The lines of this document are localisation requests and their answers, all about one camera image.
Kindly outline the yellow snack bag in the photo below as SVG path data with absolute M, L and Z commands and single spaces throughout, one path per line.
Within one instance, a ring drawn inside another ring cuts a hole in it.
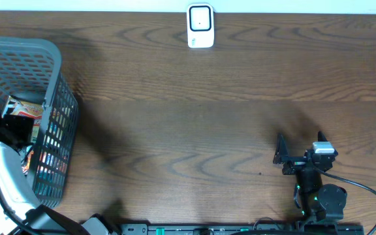
M 20 99 L 14 98 L 13 96 L 10 96 L 5 105 L 2 117 L 5 117 L 6 115 L 12 115 L 32 118 L 34 123 L 29 141 L 35 143 L 39 134 L 43 111 L 43 107 L 40 104 L 22 101 Z

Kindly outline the red chocolate bar wrapper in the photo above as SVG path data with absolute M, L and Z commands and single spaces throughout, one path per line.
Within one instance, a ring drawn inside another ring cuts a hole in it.
M 31 162 L 31 158 L 34 154 L 34 151 L 31 150 L 26 156 L 25 158 L 21 161 L 21 166 L 22 166 L 22 172 L 27 175 L 28 172 L 29 172 L 29 165 L 30 165 L 30 162 Z

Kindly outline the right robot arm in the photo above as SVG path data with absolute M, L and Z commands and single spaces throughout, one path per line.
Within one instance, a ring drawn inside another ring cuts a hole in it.
M 282 174 L 296 176 L 294 203 L 313 222 L 343 219 L 347 192 L 334 184 L 324 184 L 321 175 L 333 167 L 337 150 L 318 132 L 317 141 L 302 156 L 291 156 L 282 134 L 277 136 L 273 163 L 282 165 Z

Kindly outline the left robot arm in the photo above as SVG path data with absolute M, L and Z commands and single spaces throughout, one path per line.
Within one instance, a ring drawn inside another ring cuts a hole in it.
M 0 140 L 0 234 L 113 235 L 119 230 L 100 215 L 80 224 L 41 204 L 25 179 L 19 153 Z

